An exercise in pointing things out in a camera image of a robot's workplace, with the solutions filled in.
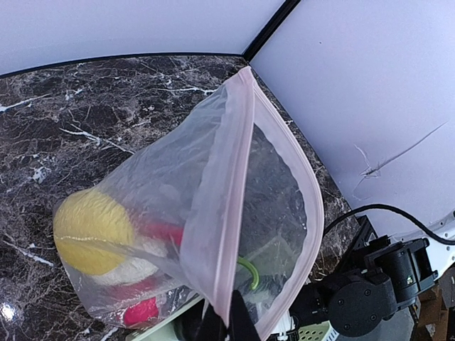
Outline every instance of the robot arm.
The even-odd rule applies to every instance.
[[[428,245],[428,239],[391,244],[381,237],[354,251],[349,270],[302,288],[290,308],[298,328],[329,320],[342,335],[368,334],[434,285]]]

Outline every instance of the black wall edge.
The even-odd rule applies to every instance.
[[[8,72],[0,75],[0,79],[7,78],[10,76],[21,75],[23,73],[31,72],[31,71],[38,71],[42,69],[47,69],[49,67],[57,67],[57,66],[65,66],[65,65],[72,65],[77,63],[88,63],[88,62],[97,62],[102,60],[109,60],[109,59],[121,59],[121,58],[137,58],[137,57],[153,57],[157,55],[162,56],[173,56],[173,55],[182,55],[182,56],[192,56],[192,55],[219,55],[219,56],[226,56],[226,57],[239,57],[244,58],[243,55],[238,55],[235,53],[201,53],[201,52],[165,52],[165,53],[132,53],[130,55],[108,55],[104,57],[92,57],[92,58],[83,58],[83,59],[75,59],[69,60],[66,62],[59,62],[59,63],[51,63],[46,65],[40,65],[35,67],[30,67],[23,70]]]
[[[278,11],[273,15],[273,17],[243,53],[243,58],[246,59],[247,62],[252,61],[262,46],[264,46],[264,44],[270,39],[272,34],[283,23],[284,19],[286,19],[287,16],[295,9],[299,2],[300,0],[286,0],[281,5]]]

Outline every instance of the red fabric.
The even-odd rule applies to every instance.
[[[123,322],[127,328],[140,328],[140,324],[159,316],[155,297],[127,308]]]

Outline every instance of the crack on wall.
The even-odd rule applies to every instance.
[[[432,134],[434,134],[436,131],[438,131],[440,128],[442,128],[444,125],[446,125],[449,121],[446,121],[444,122],[443,124],[440,124],[439,126],[437,126],[435,129],[431,130],[428,134],[426,134],[425,136],[423,136],[420,140],[418,140],[416,143],[412,144],[410,147],[406,148],[405,150],[399,152],[397,155],[391,157],[391,158],[388,158],[387,160],[381,162],[381,163],[378,163],[376,165],[376,167],[372,167],[371,166],[371,163],[370,163],[370,160],[368,159],[368,155],[366,153],[366,151],[364,151],[361,147],[357,146],[356,144],[354,144],[355,148],[360,152],[360,154],[362,154],[363,156],[363,160],[365,161],[366,165],[367,165],[367,168],[362,172],[360,173],[359,175],[362,177],[360,179],[360,181],[358,182],[358,184],[354,187],[353,189],[353,197],[357,200],[367,200],[368,198],[370,197],[364,197],[364,198],[361,198],[361,197],[358,197],[357,195],[355,195],[355,191],[358,189],[358,187],[361,185],[361,183],[364,181],[364,180],[367,180],[367,179],[370,179],[370,178],[379,178],[381,176],[381,172],[380,170],[382,168],[384,168],[386,165],[388,165],[389,163],[397,160],[399,157],[405,155],[406,153],[408,153],[409,151],[411,151],[412,149],[414,149],[415,147],[417,147],[418,145],[420,145],[423,141],[425,141],[426,139],[428,139]]]

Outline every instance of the black cable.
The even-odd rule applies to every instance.
[[[326,236],[338,223],[342,222],[344,219],[349,218],[352,215],[356,215],[357,213],[366,211],[366,210],[387,210],[394,212],[398,215],[401,215],[402,217],[405,217],[406,219],[410,220],[413,222],[418,228],[420,228],[423,232],[425,232],[428,237],[431,237],[432,239],[436,240],[437,242],[444,244],[444,245],[455,245],[455,240],[449,240],[442,238],[438,236],[436,233],[431,231],[428,227],[423,225],[422,222],[420,222],[416,217],[410,215],[408,212],[405,212],[401,210],[400,208],[386,205],[386,204],[371,204],[371,205],[365,205],[359,208],[356,208],[354,210],[351,210],[344,215],[341,215],[340,217],[336,218],[334,221],[332,221],[327,228],[324,230],[324,236]]]

